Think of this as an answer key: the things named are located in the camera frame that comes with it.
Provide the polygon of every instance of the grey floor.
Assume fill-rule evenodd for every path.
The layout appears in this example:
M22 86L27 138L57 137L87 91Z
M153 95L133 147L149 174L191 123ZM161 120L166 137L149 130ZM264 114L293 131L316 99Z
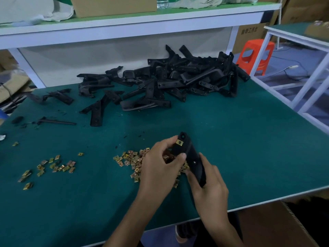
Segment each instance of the grey floor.
M275 50L269 62L265 76L258 76L262 78L262 81L269 86L277 86L295 82L293 79L300 79L302 77L309 76L313 73L315 68L319 65L325 53L319 50L312 50L298 47L293 44L282 44L283 49ZM284 72L277 73L286 67L298 65L298 68L287 69L286 72L290 76L286 76ZM324 71L320 79L324 79L328 76L329 71ZM319 85L315 85L307 92L304 99L296 107L298 111L306 100L314 93L315 88ZM280 90L279 92L292 100L301 87L295 87L291 89ZM322 97L314 104L308 111L312 116L329 125L329 91L324 93ZM175 227L169 226L158 230L152 230L145 232L142 236L142 243L145 247L157 246L157 247L190 247L193 246L194 238L190 239L187 243L179 245L175 239Z

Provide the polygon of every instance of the red plastic stool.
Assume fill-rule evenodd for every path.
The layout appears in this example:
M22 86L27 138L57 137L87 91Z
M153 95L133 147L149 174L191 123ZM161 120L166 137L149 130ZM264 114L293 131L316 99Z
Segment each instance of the red plastic stool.
M247 74L250 74L250 72L255 64L257 55L258 55L259 51L261 50L261 45L263 44L263 41L264 41L263 39L247 41L245 46L242 49L242 52L241 52L236 64L238 64L239 67L241 67L243 70L245 70ZM267 66L269 64L269 59L271 58L273 50L274 50L274 46L275 46L274 42L270 41L266 47L266 50L269 50L269 55L265 60L261 60L261 62L258 65L257 71L262 70L262 73L261 73L262 75L265 75ZM242 57L243 53L246 51L247 48L252 49L251 55L247 56L247 57Z

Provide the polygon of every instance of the finger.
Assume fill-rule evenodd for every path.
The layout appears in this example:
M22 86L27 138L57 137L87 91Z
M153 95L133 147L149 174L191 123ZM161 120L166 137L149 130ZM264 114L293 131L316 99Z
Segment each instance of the finger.
M217 166L212 166L213 169L214 169L214 172L216 174L216 177L217 177L217 180L218 182L220 183L221 186L226 186L223 178L222 178L222 175L220 174L220 171L218 170L218 167Z
M200 187L195 175L189 169L185 170L185 174L187 176L188 183L190 184L192 194L193 196L195 196L198 192L202 190L202 188Z
M172 162L170 162L167 165L173 167L175 171L178 173L179 169L183 166L185 160L186 160L186 153L181 153Z
M206 173L206 182L207 183L215 183L217 182L217 177L216 174L214 174L214 169L211 165L211 163L209 163L209 161L207 160L207 158L202 154L199 153L203 167L205 169L205 173Z
M165 139L165 140L155 143L155 145L152 148L163 152L167 148L172 147L176 143L177 139L178 139L178 135L175 135L169 139Z

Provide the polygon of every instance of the left hand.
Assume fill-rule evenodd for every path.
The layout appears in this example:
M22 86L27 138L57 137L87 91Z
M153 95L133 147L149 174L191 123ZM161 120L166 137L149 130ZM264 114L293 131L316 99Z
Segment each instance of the left hand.
M179 154L171 163L166 164L162 154L171 148L178 136L155 143L143 159L141 183L138 196L159 207L174 186L177 174L183 166L186 154Z

